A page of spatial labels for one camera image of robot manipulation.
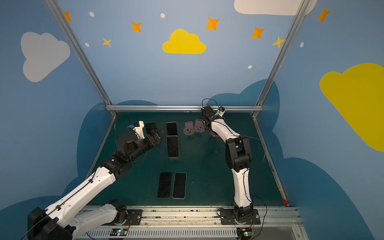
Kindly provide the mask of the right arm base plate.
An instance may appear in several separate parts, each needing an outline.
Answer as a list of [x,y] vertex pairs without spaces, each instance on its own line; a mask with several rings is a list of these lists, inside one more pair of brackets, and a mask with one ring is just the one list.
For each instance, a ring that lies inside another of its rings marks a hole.
[[235,216],[234,209],[217,209],[217,215],[222,225],[260,225],[261,219],[258,210],[254,209],[248,217],[238,218]]

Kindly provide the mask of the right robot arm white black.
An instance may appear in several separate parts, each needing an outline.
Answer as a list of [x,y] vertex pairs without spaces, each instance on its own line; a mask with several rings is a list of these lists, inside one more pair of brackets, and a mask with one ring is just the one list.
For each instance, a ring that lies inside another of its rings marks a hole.
[[234,217],[238,223],[243,223],[254,212],[249,189],[251,146],[248,137],[240,135],[227,125],[224,113],[224,107],[219,107],[217,111],[210,106],[202,107],[205,129],[225,142],[225,159],[234,178]]

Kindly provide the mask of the blue phone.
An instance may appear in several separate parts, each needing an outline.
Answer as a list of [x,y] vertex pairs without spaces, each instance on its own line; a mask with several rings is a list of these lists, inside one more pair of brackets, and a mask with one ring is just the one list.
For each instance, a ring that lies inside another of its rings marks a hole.
[[180,155],[179,137],[167,136],[167,154],[170,159],[177,159]]

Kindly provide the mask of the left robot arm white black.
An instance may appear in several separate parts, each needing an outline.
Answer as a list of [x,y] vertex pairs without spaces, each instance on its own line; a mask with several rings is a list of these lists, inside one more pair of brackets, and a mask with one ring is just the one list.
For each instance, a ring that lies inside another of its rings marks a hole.
[[119,138],[114,154],[67,195],[45,209],[31,211],[25,237],[29,240],[74,240],[103,224],[124,224],[128,218],[127,208],[119,201],[108,202],[84,215],[79,212],[130,170],[133,161],[162,142],[155,123],[150,125],[145,136],[129,133],[127,138]]

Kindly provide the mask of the grey phone stand emptied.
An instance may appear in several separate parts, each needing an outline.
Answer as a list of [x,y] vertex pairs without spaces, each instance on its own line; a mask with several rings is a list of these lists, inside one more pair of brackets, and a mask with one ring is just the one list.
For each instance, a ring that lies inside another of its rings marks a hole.
[[192,121],[185,122],[185,128],[183,129],[183,132],[186,136],[191,136],[195,133],[194,124]]

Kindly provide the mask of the grey round stand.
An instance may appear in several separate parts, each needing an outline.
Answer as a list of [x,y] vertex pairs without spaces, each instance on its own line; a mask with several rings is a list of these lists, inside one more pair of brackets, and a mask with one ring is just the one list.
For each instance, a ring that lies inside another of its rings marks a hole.
[[194,130],[196,133],[203,133],[205,131],[204,121],[201,119],[196,119]]

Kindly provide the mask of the dark phone grey stand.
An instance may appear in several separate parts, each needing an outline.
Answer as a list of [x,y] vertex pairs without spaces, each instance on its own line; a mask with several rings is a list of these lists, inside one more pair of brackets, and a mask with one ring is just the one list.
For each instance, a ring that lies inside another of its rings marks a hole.
[[161,172],[158,186],[158,198],[168,198],[171,195],[172,173]]

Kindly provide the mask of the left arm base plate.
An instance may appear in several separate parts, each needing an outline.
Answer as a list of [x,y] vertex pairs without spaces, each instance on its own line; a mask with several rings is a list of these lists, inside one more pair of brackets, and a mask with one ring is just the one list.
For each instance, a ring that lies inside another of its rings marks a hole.
[[109,224],[116,226],[138,226],[141,223],[142,214],[143,211],[138,209],[119,210],[115,219]]

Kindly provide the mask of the white phone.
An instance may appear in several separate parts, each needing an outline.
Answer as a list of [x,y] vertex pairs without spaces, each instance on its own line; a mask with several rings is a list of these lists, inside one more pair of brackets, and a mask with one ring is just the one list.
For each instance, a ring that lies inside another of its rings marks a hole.
[[186,197],[187,174],[175,173],[173,199],[184,199]]

